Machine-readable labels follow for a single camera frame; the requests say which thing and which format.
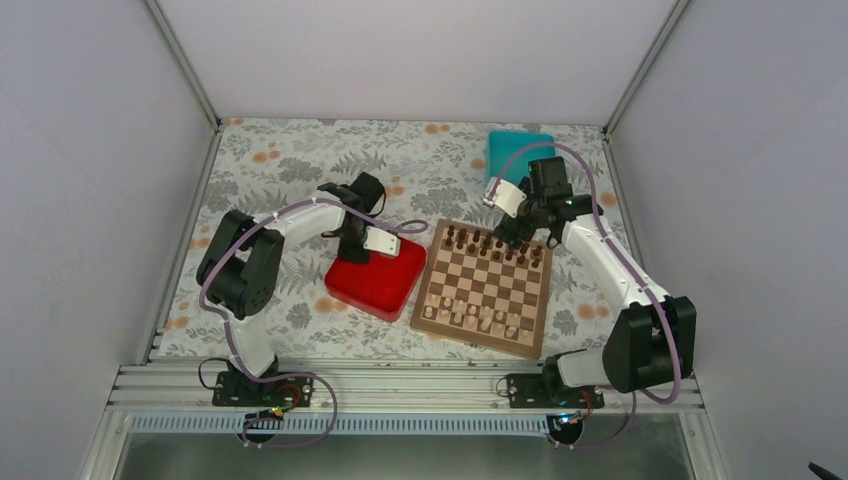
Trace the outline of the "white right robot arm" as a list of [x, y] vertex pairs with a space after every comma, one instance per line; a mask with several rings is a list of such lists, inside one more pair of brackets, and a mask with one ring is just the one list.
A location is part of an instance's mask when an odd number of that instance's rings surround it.
[[548, 246], [577, 257], [605, 295], [616, 321], [601, 348], [553, 355], [544, 362], [541, 391], [555, 407], [581, 387], [609, 385], [641, 392], [659, 404], [677, 400], [693, 367], [696, 309], [685, 296], [660, 287], [612, 234], [591, 193], [576, 194], [561, 157], [530, 162], [519, 184], [493, 177], [484, 201], [504, 214], [498, 239], [516, 247], [537, 230]]

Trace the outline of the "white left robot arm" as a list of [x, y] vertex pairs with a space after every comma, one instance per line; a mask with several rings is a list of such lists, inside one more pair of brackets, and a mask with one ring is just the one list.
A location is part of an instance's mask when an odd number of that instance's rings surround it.
[[264, 311], [276, 291], [282, 255], [314, 237], [338, 242], [337, 257], [366, 264], [380, 242], [374, 219], [385, 188], [361, 173], [350, 184], [325, 183], [308, 199], [260, 220], [227, 212], [196, 272], [201, 309], [220, 315], [229, 358], [210, 389], [216, 406], [268, 406], [282, 395], [301, 403], [295, 387], [278, 379], [279, 362]]

